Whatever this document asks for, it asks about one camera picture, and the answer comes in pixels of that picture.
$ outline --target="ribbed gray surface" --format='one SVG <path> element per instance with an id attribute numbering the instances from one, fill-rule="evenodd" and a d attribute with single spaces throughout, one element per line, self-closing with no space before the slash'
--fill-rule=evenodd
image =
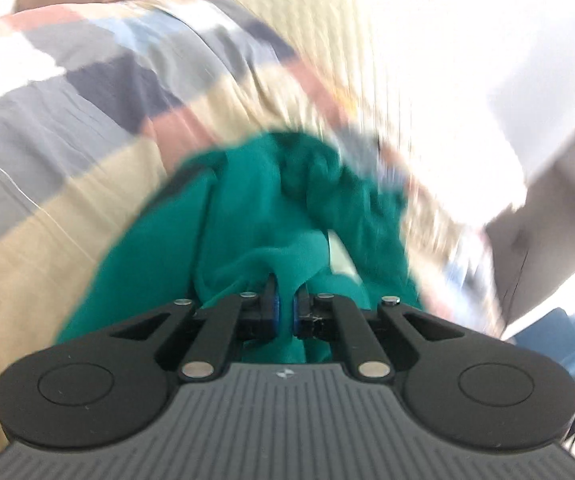
<path id="1" fill-rule="evenodd" d="M 336 364 L 234 364 L 221 380 L 181 388 L 162 418 L 120 444 L 71 454 L 12 444 L 0 455 L 0 480 L 39 479 L 575 480 L 575 460 L 558 446 L 452 446 L 388 388 Z"/>

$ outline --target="bed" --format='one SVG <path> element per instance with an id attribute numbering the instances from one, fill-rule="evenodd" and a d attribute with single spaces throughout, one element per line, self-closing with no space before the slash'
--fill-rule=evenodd
<path id="1" fill-rule="evenodd" d="M 376 168 L 375 178 L 395 174 L 424 308 L 500 335 L 485 236 L 453 219 L 441 205 L 450 186 L 433 190 L 422 169 L 440 171 L 436 150 L 451 142 L 458 153 L 462 139 L 416 143 L 392 111 L 401 92 L 358 7 L 299 21 L 304 10 L 275 14 L 277 2 L 263 0 L 266 14 L 260 1 L 133 0 L 0 18 L 0 373 L 54 341 L 103 256 L 174 168 L 271 128 L 317 136 L 354 168 Z M 365 28 L 334 30 L 350 23 Z M 509 147 L 495 142 L 493 157 L 488 148 L 479 156 L 513 168 Z M 462 195 L 463 179 L 444 171 Z M 509 177 L 503 206 L 519 180 Z M 330 240 L 333 270 L 351 273 Z"/>

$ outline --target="triangular cutout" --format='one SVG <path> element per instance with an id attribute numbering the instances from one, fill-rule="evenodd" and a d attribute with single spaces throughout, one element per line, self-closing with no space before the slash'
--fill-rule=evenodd
<path id="1" fill-rule="evenodd" d="M 405 319 L 428 341 L 444 341 L 446 339 L 456 339 L 463 336 L 463 332 L 433 322 L 424 316 L 418 316 L 418 314 L 409 312 L 405 314 Z"/>
<path id="2" fill-rule="evenodd" d="M 164 323 L 166 319 L 168 319 L 168 317 L 170 317 L 168 312 L 162 312 L 156 316 L 150 317 L 149 319 L 136 323 L 135 325 L 124 328 L 120 332 L 112 334 L 112 337 L 131 339 L 132 341 L 145 341 Z"/>

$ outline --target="plaid blanket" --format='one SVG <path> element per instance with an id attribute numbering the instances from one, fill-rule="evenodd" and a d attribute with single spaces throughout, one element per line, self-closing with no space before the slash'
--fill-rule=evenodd
<path id="1" fill-rule="evenodd" d="M 168 172 L 273 128 L 307 131 L 356 173 L 413 190 L 401 235 L 421 301 L 494 332 L 485 245 L 464 243 L 476 236 L 395 155 L 379 152 L 354 109 L 229 0 L 63 5 L 0 18 L 0 373 L 50 345 Z M 342 247 L 332 243 L 331 254 L 333 268 L 353 272 Z"/>

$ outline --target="green cloth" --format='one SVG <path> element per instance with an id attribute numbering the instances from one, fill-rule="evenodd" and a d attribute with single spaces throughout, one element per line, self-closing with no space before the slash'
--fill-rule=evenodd
<path id="1" fill-rule="evenodd" d="M 228 294 L 261 291 L 273 272 L 279 336 L 247 344 L 244 360 L 321 361 L 327 344 L 292 335 L 293 295 L 303 283 L 311 293 L 349 296 L 361 308 L 374 308 L 384 295 L 420 308 L 399 238 L 405 205 L 402 193 L 379 191 L 306 134 L 267 133 L 204 153 L 180 168 L 110 251 L 58 341 L 175 298 L 211 306 Z M 331 272 L 329 230 L 343 241 L 362 283 Z"/>

